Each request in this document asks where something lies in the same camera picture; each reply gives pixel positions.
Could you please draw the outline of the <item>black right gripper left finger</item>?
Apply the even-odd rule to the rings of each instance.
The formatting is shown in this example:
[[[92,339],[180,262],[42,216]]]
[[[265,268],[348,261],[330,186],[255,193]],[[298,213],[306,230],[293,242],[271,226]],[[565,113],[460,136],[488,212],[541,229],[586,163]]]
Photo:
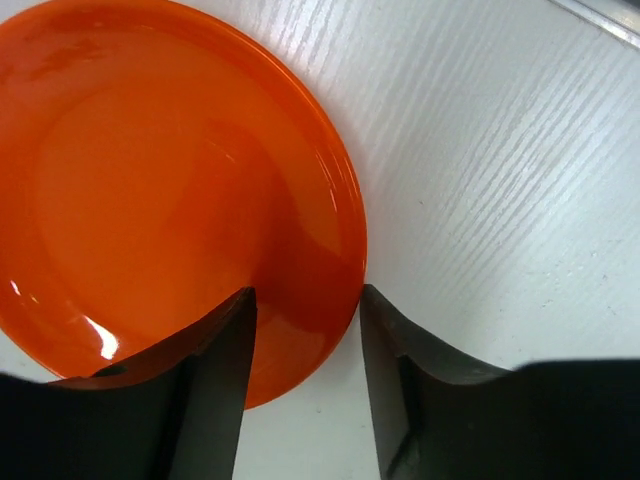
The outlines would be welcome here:
[[[5,479],[229,479],[255,348],[243,288],[89,377],[1,378]]]

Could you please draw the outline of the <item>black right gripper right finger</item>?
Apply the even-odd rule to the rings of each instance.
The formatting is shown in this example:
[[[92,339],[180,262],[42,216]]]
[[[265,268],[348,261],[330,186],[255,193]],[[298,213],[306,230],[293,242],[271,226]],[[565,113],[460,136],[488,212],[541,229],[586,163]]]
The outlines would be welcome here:
[[[639,363],[505,370],[447,344],[375,287],[361,338],[384,479],[635,479]]]

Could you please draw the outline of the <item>orange round plate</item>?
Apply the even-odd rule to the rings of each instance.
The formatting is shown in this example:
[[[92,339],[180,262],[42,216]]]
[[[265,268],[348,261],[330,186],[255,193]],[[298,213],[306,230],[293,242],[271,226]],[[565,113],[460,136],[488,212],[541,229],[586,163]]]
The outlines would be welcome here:
[[[251,287],[246,404],[329,357],[364,280],[346,149],[273,55],[171,1],[48,1],[1,24],[1,327],[89,375]]]

